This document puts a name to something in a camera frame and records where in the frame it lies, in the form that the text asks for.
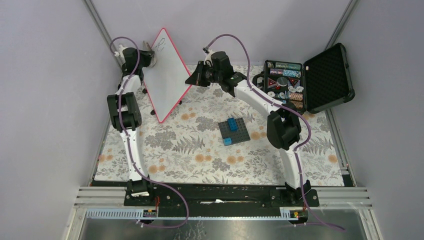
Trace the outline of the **red framed whiteboard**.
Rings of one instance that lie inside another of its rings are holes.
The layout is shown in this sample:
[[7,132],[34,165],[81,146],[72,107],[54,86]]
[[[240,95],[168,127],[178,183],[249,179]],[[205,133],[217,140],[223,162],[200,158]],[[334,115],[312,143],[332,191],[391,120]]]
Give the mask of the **red framed whiteboard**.
[[143,70],[143,82],[157,121],[162,124],[190,89],[185,83],[190,71],[166,28],[159,31],[152,50],[156,63]]

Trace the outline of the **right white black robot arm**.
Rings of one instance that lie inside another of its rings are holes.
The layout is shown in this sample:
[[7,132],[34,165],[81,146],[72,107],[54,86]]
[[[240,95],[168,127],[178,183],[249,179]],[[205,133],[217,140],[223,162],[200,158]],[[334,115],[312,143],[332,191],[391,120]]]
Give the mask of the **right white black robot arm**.
[[216,83],[223,92],[247,103],[267,119],[267,139],[278,149],[284,167],[287,201],[293,206],[303,203],[303,207],[308,207],[307,192],[311,185],[303,173],[299,155],[300,121],[303,117],[293,104],[284,104],[272,98],[253,85],[243,73],[234,71],[224,51],[207,48],[203,51],[205,59],[198,62],[185,83],[199,87]]

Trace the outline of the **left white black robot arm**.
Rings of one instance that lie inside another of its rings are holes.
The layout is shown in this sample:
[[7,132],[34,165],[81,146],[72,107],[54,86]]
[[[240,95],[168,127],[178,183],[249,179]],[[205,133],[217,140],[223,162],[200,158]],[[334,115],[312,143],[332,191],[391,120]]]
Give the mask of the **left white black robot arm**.
[[119,132],[127,157],[129,177],[125,187],[126,198],[137,199],[142,205],[148,206],[154,202],[155,192],[152,183],[147,180],[149,173],[142,157],[142,115],[136,92],[144,80],[143,68],[154,63],[154,55],[151,51],[122,45],[114,55],[123,60],[122,81],[117,92],[108,95],[106,100],[112,126]]

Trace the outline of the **blue brick stack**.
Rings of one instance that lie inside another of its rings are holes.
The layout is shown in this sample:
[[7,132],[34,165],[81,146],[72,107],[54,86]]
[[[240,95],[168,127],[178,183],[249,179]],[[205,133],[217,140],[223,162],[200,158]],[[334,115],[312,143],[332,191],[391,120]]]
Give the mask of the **blue brick stack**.
[[238,130],[237,122],[233,117],[228,118],[227,123],[228,123],[228,128],[231,132],[236,132]]

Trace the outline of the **floral table mat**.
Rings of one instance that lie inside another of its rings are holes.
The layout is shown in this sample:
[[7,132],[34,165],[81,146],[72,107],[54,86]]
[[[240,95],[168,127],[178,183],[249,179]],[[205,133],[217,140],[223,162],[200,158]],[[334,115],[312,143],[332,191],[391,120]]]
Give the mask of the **floral table mat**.
[[[155,181],[206,184],[284,185],[284,166],[267,139],[267,119],[216,85],[191,87],[168,118],[151,115],[149,96],[139,89],[142,114],[139,146]],[[311,139],[299,150],[302,170],[313,186],[344,186],[339,156],[326,114],[305,112]],[[218,123],[242,118],[249,141],[224,146]],[[123,141],[110,126],[94,181],[126,182],[129,167]]]

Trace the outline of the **small light blue brick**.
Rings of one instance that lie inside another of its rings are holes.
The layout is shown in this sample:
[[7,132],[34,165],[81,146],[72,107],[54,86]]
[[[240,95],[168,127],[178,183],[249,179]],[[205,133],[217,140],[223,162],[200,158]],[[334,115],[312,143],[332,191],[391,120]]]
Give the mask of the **small light blue brick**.
[[232,139],[230,137],[224,138],[223,139],[223,144],[224,146],[230,146],[233,144]]

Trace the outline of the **dark grey brick baseplate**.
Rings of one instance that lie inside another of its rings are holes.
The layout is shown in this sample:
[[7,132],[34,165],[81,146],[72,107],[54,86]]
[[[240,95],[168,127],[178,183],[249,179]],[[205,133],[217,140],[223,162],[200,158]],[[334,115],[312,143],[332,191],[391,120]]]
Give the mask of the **dark grey brick baseplate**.
[[237,123],[237,127],[238,127],[237,131],[230,131],[227,120],[218,123],[222,142],[224,138],[231,138],[232,139],[231,145],[250,141],[251,138],[250,138],[244,119],[242,117],[234,118],[234,119]]

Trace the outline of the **black poker chip case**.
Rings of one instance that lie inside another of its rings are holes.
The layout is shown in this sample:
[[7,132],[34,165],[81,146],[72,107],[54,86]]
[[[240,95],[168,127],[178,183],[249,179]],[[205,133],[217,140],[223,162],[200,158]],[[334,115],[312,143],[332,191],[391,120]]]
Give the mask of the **black poker chip case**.
[[337,43],[304,63],[266,60],[253,84],[270,97],[316,114],[355,97],[347,50]]

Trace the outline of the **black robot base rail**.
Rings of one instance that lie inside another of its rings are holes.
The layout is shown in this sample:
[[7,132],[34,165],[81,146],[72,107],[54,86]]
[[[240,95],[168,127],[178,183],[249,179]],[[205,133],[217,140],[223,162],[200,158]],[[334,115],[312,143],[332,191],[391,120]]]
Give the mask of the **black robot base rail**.
[[279,217],[281,210],[302,211],[306,205],[320,206],[318,193],[309,185],[300,189],[273,185],[150,184],[147,195],[132,196],[125,190],[124,206],[156,210],[161,218],[254,218]]

